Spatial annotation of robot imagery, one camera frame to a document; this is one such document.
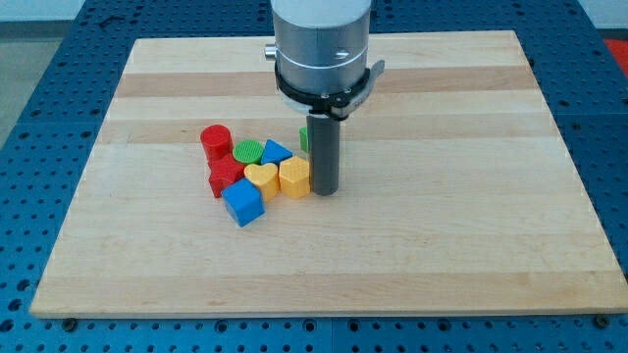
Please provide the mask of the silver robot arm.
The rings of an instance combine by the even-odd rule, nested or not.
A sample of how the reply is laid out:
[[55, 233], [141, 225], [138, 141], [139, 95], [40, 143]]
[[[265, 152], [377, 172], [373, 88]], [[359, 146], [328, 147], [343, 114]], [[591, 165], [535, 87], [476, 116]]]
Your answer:
[[289, 99], [323, 110], [364, 89], [371, 0], [271, 0], [275, 71]]

